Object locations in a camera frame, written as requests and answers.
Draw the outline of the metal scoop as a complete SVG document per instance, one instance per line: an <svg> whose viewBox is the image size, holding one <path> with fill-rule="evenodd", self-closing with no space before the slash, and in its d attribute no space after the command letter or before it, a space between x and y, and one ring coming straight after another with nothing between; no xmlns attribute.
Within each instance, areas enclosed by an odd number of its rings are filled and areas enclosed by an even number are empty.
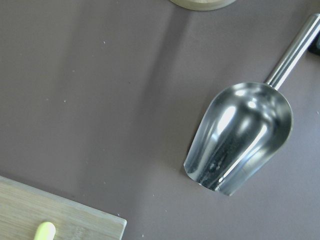
<svg viewBox="0 0 320 240"><path fill-rule="evenodd" d="M232 85L211 101L183 164L190 179L231 196L284 145L293 111L279 89L319 32L311 14L264 82Z"/></svg>

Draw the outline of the yellow plastic knife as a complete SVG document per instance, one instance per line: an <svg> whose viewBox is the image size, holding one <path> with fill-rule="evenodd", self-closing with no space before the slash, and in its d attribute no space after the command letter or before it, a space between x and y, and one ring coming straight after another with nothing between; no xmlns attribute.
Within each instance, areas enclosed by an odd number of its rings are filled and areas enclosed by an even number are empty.
<svg viewBox="0 0 320 240"><path fill-rule="evenodd" d="M52 222L42 222L34 235L34 240L54 240L56 235L56 227Z"/></svg>

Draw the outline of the bamboo cutting board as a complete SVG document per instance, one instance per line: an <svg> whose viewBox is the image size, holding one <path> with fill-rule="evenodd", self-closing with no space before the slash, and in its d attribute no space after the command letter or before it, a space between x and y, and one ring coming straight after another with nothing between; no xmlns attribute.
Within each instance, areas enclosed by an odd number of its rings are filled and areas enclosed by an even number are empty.
<svg viewBox="0 0 320 240"><path fill-rule="evenodd" d="M127 221L29 185L0 178L0 238L32 240L51 222L56 240L120 240Z"/></svg>

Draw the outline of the wooden mug tree stand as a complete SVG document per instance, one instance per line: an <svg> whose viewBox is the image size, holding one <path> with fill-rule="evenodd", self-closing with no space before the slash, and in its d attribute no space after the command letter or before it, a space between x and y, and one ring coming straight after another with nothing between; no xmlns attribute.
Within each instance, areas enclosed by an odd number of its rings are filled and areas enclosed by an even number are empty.
<svg viewBox="0 0 320 240"><path fill-rule="evenodd" d="M170 0L172 3L176 4L187 10L192 11L213 11L224 7L227 7L236 0Z"/></svg>

